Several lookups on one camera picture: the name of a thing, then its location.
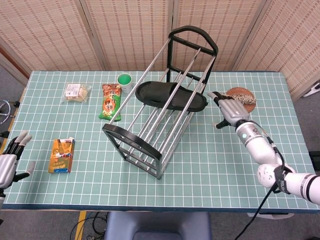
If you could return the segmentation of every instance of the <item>woven placemat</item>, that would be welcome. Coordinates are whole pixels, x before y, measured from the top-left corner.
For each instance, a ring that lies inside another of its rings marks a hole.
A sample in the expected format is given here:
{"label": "woven placemat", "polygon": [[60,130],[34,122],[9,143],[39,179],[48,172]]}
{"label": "woven placemat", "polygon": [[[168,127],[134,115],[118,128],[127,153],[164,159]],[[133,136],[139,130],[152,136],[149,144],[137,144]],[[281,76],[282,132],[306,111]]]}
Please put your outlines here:
{"label": "woven placemat", "polygon": [[[243,87],[233,87],[231,89],[229,89],[226,92],[227,95],[239,95],[239,94],[246,94],[249,96],[254,96],[252,92],[250,92],[248,89],[243,88]],[[256,107],[256,103],[253,104],[243,104],[244,108],[248,111],[248,113],[251,113],[255,107]]]}

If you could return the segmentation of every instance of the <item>slipper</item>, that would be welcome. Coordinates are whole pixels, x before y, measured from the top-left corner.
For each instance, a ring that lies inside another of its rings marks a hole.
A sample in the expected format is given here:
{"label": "slipper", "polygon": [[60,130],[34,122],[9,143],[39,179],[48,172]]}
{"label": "slipper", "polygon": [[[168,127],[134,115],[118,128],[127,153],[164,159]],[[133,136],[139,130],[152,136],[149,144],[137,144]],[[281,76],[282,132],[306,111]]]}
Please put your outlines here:
{"label": "slipper", "polygon": [[[135,91],[135,96],[146,105],[163,108],[176,85],[176,82],[147,81],[138,86]],[[180,86],[166,109],[182,111],[190,99],[192,92],[192,90]],[[197,92],[187,111],[200,112],[207,105],[207,99],[201,93]]]}

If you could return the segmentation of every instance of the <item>robotic hand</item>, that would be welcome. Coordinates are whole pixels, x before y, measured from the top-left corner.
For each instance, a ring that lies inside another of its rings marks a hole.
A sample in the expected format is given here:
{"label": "robotic hand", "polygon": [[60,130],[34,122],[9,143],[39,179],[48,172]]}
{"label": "robotic hand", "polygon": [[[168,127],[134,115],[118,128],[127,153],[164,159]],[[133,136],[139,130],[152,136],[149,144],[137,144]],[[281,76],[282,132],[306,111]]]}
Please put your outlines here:
{"label": "robotic hand", "polygon": [[224,117],[222,122],[212,125],[217,129],[235,127],[236,134],[252,158],[260,165],[256,175],[262,186],[271,188],[276,183],[280,191],[320,205],[320,175],[295,173],[292,167],[284,164],[284,159],[274,142],[262,130],[268,142],[263,138],[256,128],[258,124],[250,120],[250,114],[238,100],[216,91],[207,95],[220,108]]}
{"label": "robotic hand", "polygon": [[16,172],[23,150],[32,138],[31,135],[27,134],[27,131],[23,131],[19,136],[12,139],[6,150],[0,155],[0,210],[6,197],[4,190],[9,188],[13,182],[29,177],[35,169],[36,162],[33,161],[26,172],[20,174]]}

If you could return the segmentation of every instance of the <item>plastic bag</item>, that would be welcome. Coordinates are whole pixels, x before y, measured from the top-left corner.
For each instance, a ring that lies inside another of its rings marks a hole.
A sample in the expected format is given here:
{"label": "plastic bag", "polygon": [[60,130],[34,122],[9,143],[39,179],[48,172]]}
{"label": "plastic bag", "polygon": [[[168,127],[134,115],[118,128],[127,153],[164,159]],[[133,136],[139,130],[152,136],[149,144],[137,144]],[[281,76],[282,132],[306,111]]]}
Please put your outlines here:
{"label": "plastic bag", "polygon": [[[119,84],[103,84],[103,102],[102,111],[99,114],[100,119],[111,120],[120,107],[121,86]],[[116,116],[115,121],[120,121],[120,114]]]}
{"label": "plastic bag", "polygon": [[86,102],[92,86],[85,83],[67,82],[64,86],[61,102]]}

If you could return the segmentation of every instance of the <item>paper cup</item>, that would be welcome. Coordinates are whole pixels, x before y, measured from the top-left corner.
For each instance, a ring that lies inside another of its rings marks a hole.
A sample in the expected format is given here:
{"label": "paper cup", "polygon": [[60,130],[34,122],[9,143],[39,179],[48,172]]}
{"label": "paper cup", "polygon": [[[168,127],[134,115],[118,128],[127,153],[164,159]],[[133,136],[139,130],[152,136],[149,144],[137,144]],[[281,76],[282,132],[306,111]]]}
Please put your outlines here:
{"label": "paper cup", "polygon": [[116,80],[124,93],[130,93],[133,88],[133,84],[132,77],[129,73],[121,73]]}

